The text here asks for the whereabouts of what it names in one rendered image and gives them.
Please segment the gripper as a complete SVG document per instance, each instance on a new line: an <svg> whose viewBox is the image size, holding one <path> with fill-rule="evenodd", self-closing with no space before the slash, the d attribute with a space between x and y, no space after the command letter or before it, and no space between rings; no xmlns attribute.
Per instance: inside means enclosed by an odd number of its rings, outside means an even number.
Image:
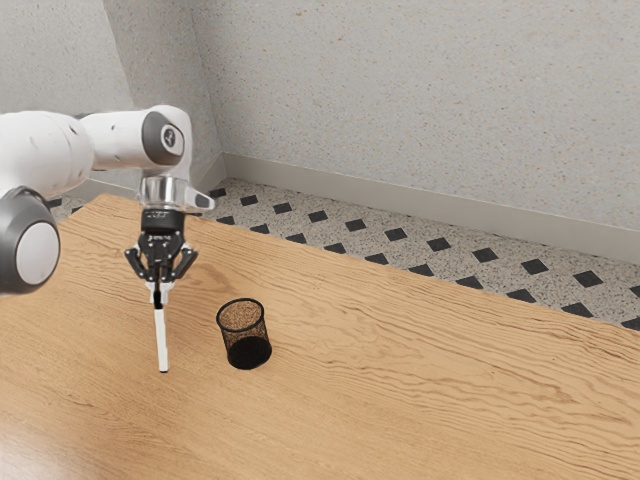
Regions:
<svg viewBox="0 0 640 480"><path fill-rule="evenodd" d="M155 303L156 278L149 267L161 267L160 304L168 303L169 291L184 277L198 257L189 244L183 244L183 213L169 209L144 209L141 214L139 246L124 251L124 257L134 274L145 282L149 302Z"/></svg>

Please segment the white pen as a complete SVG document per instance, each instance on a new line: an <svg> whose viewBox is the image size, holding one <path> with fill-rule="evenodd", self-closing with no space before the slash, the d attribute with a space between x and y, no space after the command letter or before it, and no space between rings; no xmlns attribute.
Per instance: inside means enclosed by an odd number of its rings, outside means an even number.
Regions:
<svg viewBox="0 0 640 480"><path fill-rule="evenodd" d="M166 322L164 305L162 302L162 292L159 285L154 286L153 302L158 369L161 373L167 373L169 371L169 356L166 339Z"/></svg>

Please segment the black mesh pen holder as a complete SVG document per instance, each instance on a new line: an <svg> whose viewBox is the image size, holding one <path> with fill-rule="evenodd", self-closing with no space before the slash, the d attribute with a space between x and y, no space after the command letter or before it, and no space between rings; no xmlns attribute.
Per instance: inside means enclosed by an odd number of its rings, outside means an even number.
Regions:
<svg viewBox="0 0 640 480"><path fill-rule="evenodd" d="M220 307L216 314L229 364L252 370L266 363L272 354L264 306L256 299L237 298Z"/></svg>

